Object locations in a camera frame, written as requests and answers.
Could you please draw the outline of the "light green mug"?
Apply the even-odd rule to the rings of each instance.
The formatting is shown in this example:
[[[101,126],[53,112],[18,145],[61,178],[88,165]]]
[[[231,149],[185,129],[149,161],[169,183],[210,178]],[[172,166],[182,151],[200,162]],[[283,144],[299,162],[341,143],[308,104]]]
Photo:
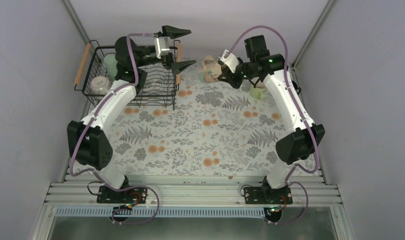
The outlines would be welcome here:
[[[266,94],[266,86],[263,82],[259,82],[255,87],[251,88],[249,94],[252,98],[257,100],[263,100]]]

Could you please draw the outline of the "beige floral mug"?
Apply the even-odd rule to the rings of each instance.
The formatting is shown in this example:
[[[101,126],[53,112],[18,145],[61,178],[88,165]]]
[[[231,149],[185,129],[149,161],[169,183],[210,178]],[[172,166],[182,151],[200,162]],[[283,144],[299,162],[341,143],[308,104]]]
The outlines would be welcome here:
[[[216,83],[222,74],[222,67],[218,60],[211,55],[207,55],[202,61],[202,69],[198,72],[198,79],[202,83]]]

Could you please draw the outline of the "black cylindrical cup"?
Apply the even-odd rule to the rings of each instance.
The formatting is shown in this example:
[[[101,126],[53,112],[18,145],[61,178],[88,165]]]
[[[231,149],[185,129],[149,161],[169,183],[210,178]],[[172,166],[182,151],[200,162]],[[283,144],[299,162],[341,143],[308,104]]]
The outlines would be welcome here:
[[[301,87],[299,87],[298,84],[295,81],[292,81],[292,85],[293,85],[293,87],[294,87],[294,89],[296,91],[296,94],[299,96],[300,93],[302,92]]]

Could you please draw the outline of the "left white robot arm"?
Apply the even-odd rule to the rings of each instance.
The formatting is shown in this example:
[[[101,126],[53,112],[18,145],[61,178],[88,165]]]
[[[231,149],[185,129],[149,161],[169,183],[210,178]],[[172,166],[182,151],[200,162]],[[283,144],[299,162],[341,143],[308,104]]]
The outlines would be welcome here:
[[[69,174],[73,177],[90,172],[110,189],[118,203],[129,198],[126,176],[111,164],[113,148],[106,136],[121,111],[144,88],[147,72],[142,67],[160,63],[174,75],[180,74],[195,60],[178,61],[169,40],[190,35],[190,29],[164,25],[155,33],[129,33],[114,44],[117,74],[104,97],[81,121],[67,125]]]

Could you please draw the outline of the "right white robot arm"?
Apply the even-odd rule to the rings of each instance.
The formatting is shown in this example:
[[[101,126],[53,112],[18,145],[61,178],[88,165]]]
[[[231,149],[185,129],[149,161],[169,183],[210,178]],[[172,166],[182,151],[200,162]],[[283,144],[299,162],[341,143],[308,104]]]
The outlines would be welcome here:
[[[316,153],[325,128],[316,124],[304,108],[284,56],[270,54],[263,35],[245,39],[244,45],[249,61],[242,61],[226,49],[219,57],[222,70],[219,80],[238,89],[244,80],[256,78],[270,92],[282,116],[286,135],[275,144],[280,162],[274,164],[260,188],[262,199],[273,204],[288,194],[292,171]]]

